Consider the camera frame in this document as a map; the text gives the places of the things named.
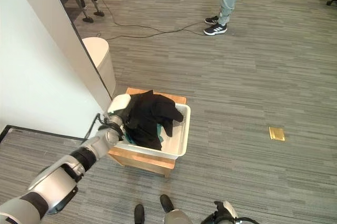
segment white laundry basket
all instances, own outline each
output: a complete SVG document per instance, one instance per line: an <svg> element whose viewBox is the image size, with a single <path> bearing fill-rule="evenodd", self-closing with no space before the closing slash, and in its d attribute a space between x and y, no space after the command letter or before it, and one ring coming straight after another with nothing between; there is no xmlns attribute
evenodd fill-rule
<svg viewBox="0 0 337 224"><path fill-rule="evenodd" d="M173 121L172 137L167 136L162 127L161 136L163 137L163 142L161 151L130 144L127 140L118 142L115 147L169 159L177 159L183 156L187 149L191 109L188 105L178 103L175 104L175 107L182 113L184 119L181 123Z"/></svg>

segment white wall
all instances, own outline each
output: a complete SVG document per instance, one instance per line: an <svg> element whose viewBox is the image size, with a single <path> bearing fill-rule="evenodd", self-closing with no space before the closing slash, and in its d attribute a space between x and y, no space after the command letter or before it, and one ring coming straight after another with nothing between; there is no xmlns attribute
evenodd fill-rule
<svg viewBox="0 0 337 224"><path fill-rule="evenodd" d="M84 137L101 107L27 0L0 6L0 131L9 124Z"/></svg>

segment black sneaker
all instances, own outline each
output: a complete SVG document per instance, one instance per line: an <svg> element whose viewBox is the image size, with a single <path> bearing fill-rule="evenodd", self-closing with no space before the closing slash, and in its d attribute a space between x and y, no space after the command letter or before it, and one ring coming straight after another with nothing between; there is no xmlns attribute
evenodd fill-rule
<svg viewBox="0 0 337 224"><path fill-rule="evenodd" d="M174 206L172 204L172 201L170 200L170 198L167 195L163 194L163 195L160 196L160 203L162 204L162 207L163 207L163 209L166 213L174 210Z"/></svg>
<svg viewBox="0 0 337 224"><path fill-rule="evenodd" d="M144 224L145 214L143 205L139 204L135 207L135 224Z"/></svg>
<svg viewBox="0 0 337 224"><path fill-rule="evenodd" d="M217 24L217 20L219 20L219 17L216 15L216 16L213 16L213 17L210 17L210 18L206 18L205 22L207 24L213 25L213 24Z"/></svg>
<svg viewBox="0 0 337 224"><path fill-rule="evenodd" d="M221 24L214 24L211 27L204 30L204 33L207 36L214 36L216 34L223 34L227 31L227 24L225 26L222 26Z"/></svg>

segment power cord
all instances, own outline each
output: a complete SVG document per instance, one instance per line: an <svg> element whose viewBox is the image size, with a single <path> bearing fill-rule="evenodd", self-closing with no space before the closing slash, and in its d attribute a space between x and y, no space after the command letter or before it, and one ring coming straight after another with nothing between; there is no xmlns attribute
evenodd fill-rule
<svg viewBox="0 0 337 224"><path fill-rule="evenodd" d="M160 30L160 29L157 29L157 28L153 28L153 27L149 27L149 26L142 26L142 25L124 25L124 24L120 24L118 22L115 21L115 18L114 18L114 14L113 12L110 10L110 8L108 7L108 5L106 4L106 2L104 0L102 0L103 4L105 5L105 7L107 8L107 10L110 12L111 14L111 17L112 17L112 20L113 20L113 23L116 24L117 26L120 26L120 27L141 27L141 28L149 28L149 29L153 29L159 33L156 33L156 34L152 34L152 35L148 35L148 36L125 36L125 35L118 35L118 36L115 36L115 37L111 37L111 38L108 38L106 40L113 40L113 39L117 39L117 38L120 38L120 37L129 37L129 38L148 38L148 37L153 37L153 36L158 36L158 35L162 35L162 34L169 34L169 33L176 33L176 32L180 32L180 31L187 31L187 32L190 32L190 33L193 33L195 35L199 35L199 36L204 36L202 34L199 34L197 32L194 32L194 31L191 31L191 30L188 30L187 28L188 27L191 27L191 26L194 26L196 24L199 24L199 23L203 23L203 22L197 22L197 23L193 23L193 24L189 24L183 28L180 28L180 29L177 29L177 30L172 30L172 31L163 31L163 30Z"/></svg>

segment black cable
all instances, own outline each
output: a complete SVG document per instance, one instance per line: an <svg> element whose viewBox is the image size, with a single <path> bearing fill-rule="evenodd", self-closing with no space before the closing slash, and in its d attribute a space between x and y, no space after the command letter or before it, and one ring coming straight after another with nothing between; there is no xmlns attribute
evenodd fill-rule
<svg viewBox="0 0 337 224"><path fill-rule="evenodd" d="M114 24L116 24L117 26L121 26L121 27L141 27L141 28L150 28L150 29L153 29L155 31L158 31L159 33L156 33L156 34L152 34L152 35L148 35L148 36L124 36L124 35L119 35L119 36L115 36L115 37L112 37L112 38L108 38L106 40L113 40L113 39L117 39L117 38L120 38L120 37L129 37L129 38L148 38L148 37L153 37L153 36L157 36L157 35L162 35L162 34L169 34L169 33L175 33L175 32L180 32L180 31L188 31L190 33L193 33L195 35L199 35L199 36L204 36L202 34L199 34L199 33L196 33L196 32L193 32L191 30L188 30L186 28L188 27L191 27L191 26L194 26L196 24L199 24L199 23L202 23L202 22L197 22L197 23L193 23L193 24L189 24L183 28L180 28L180 29L177 29L177 30L172 30L172 31L163 31L163 30L160 30L160 29L157 29L157 28L153 28L153 27L149 27L149 26L143 26L143 25L124 25L124 24L120 24L118 22L115 21L115 18L114 18L114 14L112 13L112 11L110 10L110 8L107 6L107 4L105 3L104 0L102 0L103 4L105 5L105 7L107 8L107 10L110 12L111 14L111 17L112 17L112 21Z"/></svg>
<svg viewBox="0 0 337 224"><path fill-rule="evenodd" d="M88 132L85 134L85 140L89 137L89 135L90 135L90 133L91 133L91 130L93 129L93 127L94 127L94 125L95 125L95 122L96 122L96 120L97 120L97 118L99 118L100 119L100 114L97 114L96 116L95 116L95 119L93 120L93 122L91 123L91 126L90 126L90 128L89 128L89 130L88 130Z"/></svg>

